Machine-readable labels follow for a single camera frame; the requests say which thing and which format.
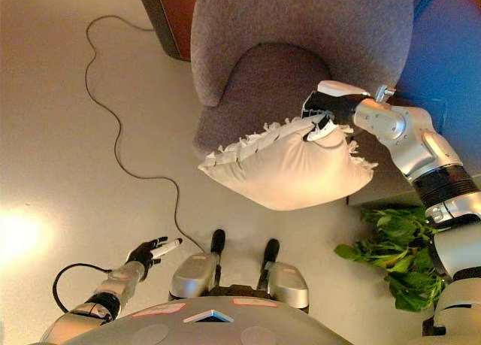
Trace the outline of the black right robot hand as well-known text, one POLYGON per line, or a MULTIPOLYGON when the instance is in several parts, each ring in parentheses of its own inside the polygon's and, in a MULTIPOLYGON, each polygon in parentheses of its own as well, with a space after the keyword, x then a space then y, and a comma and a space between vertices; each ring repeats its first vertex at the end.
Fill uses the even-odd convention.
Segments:
POLYGON ((338 125, 348 125, 358 104, 372 98, 365 90, 334 80, 323 80, 305 100, 301 117, 319 117, 311 120, 313 128, 304 136, 304 141, 317 141, 330 135, 338 125))

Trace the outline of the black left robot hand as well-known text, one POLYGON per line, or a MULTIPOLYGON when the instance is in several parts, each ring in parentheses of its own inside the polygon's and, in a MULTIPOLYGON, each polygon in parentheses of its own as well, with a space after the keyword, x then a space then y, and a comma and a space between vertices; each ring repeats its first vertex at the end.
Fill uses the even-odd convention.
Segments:
POLYGON ((168 237, 160 237, 143 242, 128 254, 126 262, 140 262, 145 270, 148 270, 152 266, 159 264, 164 255, 177 249, 182 242, 182 238, 175 238, 169 241, 168 237))

